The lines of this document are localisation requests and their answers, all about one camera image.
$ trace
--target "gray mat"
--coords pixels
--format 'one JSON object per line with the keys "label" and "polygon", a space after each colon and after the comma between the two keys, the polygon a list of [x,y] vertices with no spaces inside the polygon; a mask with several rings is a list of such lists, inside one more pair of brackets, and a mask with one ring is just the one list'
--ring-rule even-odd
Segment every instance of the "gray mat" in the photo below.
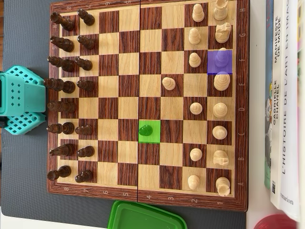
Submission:
{"label": "gray mat", "polygon": [[[51,0],[4,2],[4,69],[24,65],[48,77]],[[6,216],[107,227],[112,200],[49,194],[46,123],[26,135],[2,133],[2,213]],[[183,217],[189,229],[245,229],[246,214],[159,206]]]}

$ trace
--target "green square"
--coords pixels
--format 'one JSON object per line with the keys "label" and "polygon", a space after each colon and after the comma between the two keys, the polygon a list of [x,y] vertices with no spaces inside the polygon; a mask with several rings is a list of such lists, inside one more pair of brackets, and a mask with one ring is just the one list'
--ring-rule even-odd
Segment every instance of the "green square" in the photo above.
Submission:
{"label": "green square", "polygon": [[139,120],[139,129],[144,125],[152,127],[152,134],[142,136],[139,134],[139,142],[142,143],[160,143],[161,121],[160,120]]}

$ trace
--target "dark pawn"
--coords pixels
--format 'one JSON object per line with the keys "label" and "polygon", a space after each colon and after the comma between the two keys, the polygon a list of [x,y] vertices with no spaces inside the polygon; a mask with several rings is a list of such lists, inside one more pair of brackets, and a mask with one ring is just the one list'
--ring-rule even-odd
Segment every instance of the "dark pawn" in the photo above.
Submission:
{"label": "dark pawn", "polygon": [[91,14],[88,14],[87,11],[83,10],[83,9],[79,9],[77,11],[78,16],[84,20],[84,23],[86,25],[92,25],[94,23],[94,17]]}
{"label": "dark pawn", "polygon": [[75,84],[71,81],[63,81],[62,79],[54,79],[54,78],[50,78],[50,79],[45,79],[43,81],[43,85],[46,88],[50,88],[53,89],[57,92],[59,91],[63,91],[65,93],[72,93],[75,90]]}
{"label": "dark pawn", "polygon": [[55,44],[57,47],[59,47],[60,49],[66,52],[72,52],[74,49],[74,44],[69,39],[51,36],[50,41],[52,44]]}
{"label": "dark pawn", "polygon": [[79,80],[77,82],[77,86],[79,88],[84,89],[85,91],[90,92],[90,91],[92,91],[94,89],[94,82],[89,81],[89,80],[86,80],[86,81],[85,80]]}
{"label": "dark pawn", "polygon": [[56,149],[51,149],[49,152],[50,156],[71,156],[73,154],[74,147],[72,144],[64,144],[57,147]]}
{"label": "dark pawn", "polygon": [[67,30],[71,31],[74,28],[74,22],[70,20],[69,18],[63,18],[60,14],[54,12],[50,16],[51,21],[54,22],[55,24],[60,24],[62,27]]}
{"label": "dark pawn", "polygon": [[84,149],[80,149],[77,151],[78,157],[86,157],[86,156],[92,156],[94,154],[94,148],[92,146],[87,146]]}
{"label": "dark pawn", "polygon": [[90,71],[92,68],[92,62],[81,58],[76,58],[75,63],[83,68],[83,70]]}
{"label": "dark pawn", "polygon": [[91,135],[93,132],[92,127],[90,125],[79,126],[75,129],[75,133],[78,135]]}
{"label": "dark pawn", "polygon": [[70,135],[74,131],[74,125],[73,123],[52,124],[47,127],[47,131],[53,134],[60,134],[63,132],[65,135]]}
{"label": "dark pawn", "polygon": [[85,170],[75,177],[75,181],[77,183],[82,183],[85,181],[90,181],[92,180],[92,178],[93,178],[92,172],[90,170]]}
{"label": "dark pawn", "polygon": [[94,40],[85,36],[78,36],[77,41],[82,44],[86,49],[94,48]]}
{"label": "dark pawn", "polygon": [[58,170],[52,170],[48,173],[49,180],[57,180],[59,177],[68,177],[71,174],[71,168],[69,166],[62,166]]}
{"label": "dark pawn", "polygon": [[74,113],[76,104],[74,102],[51,101],[47,104],[50,111]]}

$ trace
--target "purple square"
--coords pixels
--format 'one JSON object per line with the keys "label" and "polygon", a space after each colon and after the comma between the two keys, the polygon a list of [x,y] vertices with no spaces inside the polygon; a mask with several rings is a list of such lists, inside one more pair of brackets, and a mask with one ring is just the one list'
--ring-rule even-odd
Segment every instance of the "purple square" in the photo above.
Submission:
{"label": "purple square", "polygon": [[226,72],[232,74],[232,50],[208,51],[207,74]]}

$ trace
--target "chessboard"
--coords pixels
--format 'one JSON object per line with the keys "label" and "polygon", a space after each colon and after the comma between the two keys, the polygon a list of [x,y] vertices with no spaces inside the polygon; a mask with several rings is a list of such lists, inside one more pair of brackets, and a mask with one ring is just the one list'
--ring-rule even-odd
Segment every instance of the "chessboard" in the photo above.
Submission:
{"label": "chessboard", "polygon": [[[213,17],[216,0],[91,0],[51,4],[57,12],[74,21],[66,31],[50,21],[50,36],[68,38],[74,43],[65,52],[50,43],[50,56],[92,62],[85,71],[77,65],[65,72],[50,64],[50,78],[94,82],[94,90],[76,87],[71,94],[49,90],[49,101],[75,102],[74,113],[49,111],[49,124],[71,122],[75,127],[91,125],[92,135],[52,134],[48,150],[73,144],[72,156],[48,156],[48,171],[70,166],[71,175],[47,180],[50,193],[111,198],[148,204],[198,208],[247,210],[248,124],[249,124],[249,0],[228,1],[228,14],[222,21]],[[192,19],[193,6],[201,4],[204,19]],[[84,9],[95,23],[86,25],[77,15]],[[216,26],[228,22],[227,42],[215,39]],[[190,29],[197,28],[201,41],[189,42]],[[77,41],[79,35],[94,40],[87,50]],[[209,61],[220,48],[232,59],[230,84],[224,91],[214,87],[216,73]],[[195,52],[201,64],[193,68],[189,56]],[[175,80],[166,90],[162,80]],[[190,105],[203,110],[195,115]],[[225,117],[215,117],[217,103],[227,106]],[[153,134],[143,136],[139,129],[150,125]],[[216,139],[214,127],[223,126],[227,137]],[[76,151],[94,148],[91,157],[77,157]],[[193,161],[192,149],[202,157]],[[223,150],[229,163],[214,164],[214,152]],[[76,183],[84,170],[93,174],[89,182]],[[188,178],[200,182],[190,189]],[[217,192],[216,180],[225,177],[230,193]]]}

